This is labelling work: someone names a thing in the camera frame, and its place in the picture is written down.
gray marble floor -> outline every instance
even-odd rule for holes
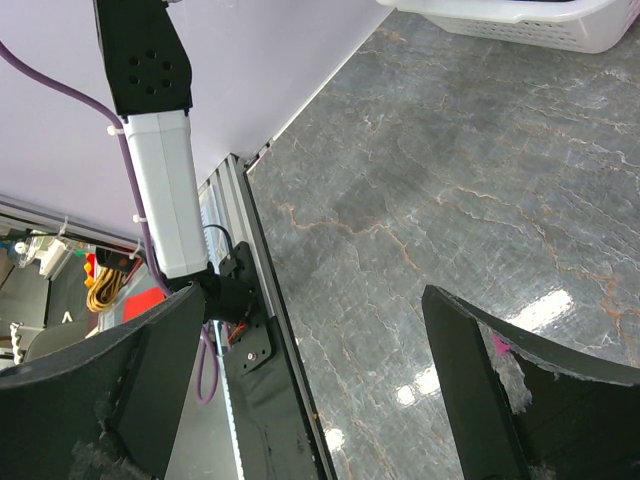
[[[251,176],[340,478],[461,478],[420,298],[640,366],[640,28],[588,56],[392,14]]]

metal frame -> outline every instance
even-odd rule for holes
[[[304,367],[302,366],[300,353],[294,340],[286,307],[282,299],[273,263],[266,245],[264,233],[253,202],[251,189],[246,176],[246,164],[237,157],[230,155],[214,172],[208,183],[212,187],[216,196],[218,212],[222,223],[228,227],[234,243],[246,242],[251,248],[260,285],[264,294],[267,313],[270,318],[275,317],[275,320],[270,324],[270,328],[273,329],[273,331],[270,331],[270,333],[272,333],[272,341],[274,341],[274,336],[279,337],[279,340],[282,342],[281,345],[287,361],[286,363],[288,364],[283,365],[283,368],[287,371],[280,372],[280,374],[288,377],[288,382],[291,389],[295,392],[298,407],[303,415],[302,420],[307,431],[307,440],[311,445],[313,453],[313,455],[310,456],[309,461],[315,462],[315,470],[317,472],[316,478],[334,479],[336,478],[336,474],[329,454],[329,449],[326,445],[317,410],[304,373]],[[239,389],[241,388],[242,380],[240,380],[240,376],[233,378],[233,372],[228,364],[225,364],[225,372],[227,375],[232,406],[235,410],[237,405],[233,405],[235,403],[234,397],[240,393]],[[247,377],[249,377],[249,375],[242,376],[242,378],[245,379]],[[271,401],[272,406],[275,409],[278,408],[278,402],[279,400],[277,398],[274,398]],[[243,414],[246,414],[247,406],[244,405],[244,407],[245,411]],[[238,436],[237,440],[240,455],[243,456],[248,453],[243,449],[243,444],[248,445],[248,439],[243,438],[243,432],[238,428],[238,420],[240,419],[236,420],[235,427]],[[271,471],[276,474],[279,472],[278,468],[291,468],[289,465],[277,464],[278,459],[269,460],[272,461],[269,467],[272,469]],[[247,478],[248,480],[259,478],[252,476],[251,471],[247,468],[249,465],[247,465],[247,462],[244,463],[244,478]]]

white laundry basket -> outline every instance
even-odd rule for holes
[[[420,13],[451,33],[584,53],[600,53],[613,47],[640,13],[640,0],[378,2]]]

black cable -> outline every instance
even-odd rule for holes
[[[227,242],[227,249],[229,250],[229,254],[233,252],[233,240],[231,240],[231,234],[229,233],[229,230],[224,228],[222,225],[216,225],[215,223],[205,225],[202,228],[217,228],[218,230],[220,230],[224,234],[224,239]]]

purple cable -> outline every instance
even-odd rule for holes
[[[69,87],[63,83],[54,80],[53,78],[47,77],[46,75],[34,70],[29,65],[24,63],[18,57],[16,57],[11,51],[0,41],[0,57],[9,63],[12,67],[14,67],[19,72],[25,74],[27,77],[35,80],[38,83],[41,83],[45,87],[49,87],[57,92],[60,92],[68,97],[71,97],[79,102],[84,103],[85,105],[93,108],[98,113],[101,113],[105,117],[109,119],[111,124],[117,129],[122,130],[123,125],[120,121],[120,118],[113,113],[109,108],[105,105],[98,102],[96,99],[91,98],[88,95],[85,95],[78,90]],[[118,143],[120,145],[120,151],[122,152],[122,158],[124,159],[124,166],[127,171],[127,177],[129,178],[129,184],[131,185],[131,191],[133,192],[133,201],[136,206],[136,210],[138,211],[138,215],[140,218],[146,218],[144,211],[144,204],[142,203],[142,195],[140,194],[140,187],[138,187],[138,180],[136,178],[136,172],[133,168],[133,160],[131,158],[131,151],[129,150],[129,144],[127,143],[127,139],[124,134],[118,134]],[[149,230],[149,225],[146,222],[140,223],[142,227],[142,238],[144,240],[144,250],[147,254],[147,265],[149,266],[149,272],[151,272],[151,276],[158,283],[158,286],[165,294],[166,297],[170,297],[173,292],[169,290],[169,288],[164,284],[162,277],[160,276],[160,269],[158,267],[158,259],[156,258],[155,251],[153,249],[153,242],[151,240],[151,231]],[[211,342],[211,338],[209,337],[209,332],[202,327],[200,332],[200,343],[202,344],[200,361],[198,362],[198,372],[197,372],[197,391],[196,398],[199,403],[206,405],[211,401],[213,395],[216,391],[216,386],[218,384],[218,362],[216,360],[216,351],[213,346],[213,342]],[[211,388],[210,394],[208,394],[205,398],[202,398],[200,393],[200,387],[202,383],[202,372],[204,369],[204,357],[206,350],[211,352],[211,357],[213,360],[213,375],[214,375],[214,383]]]

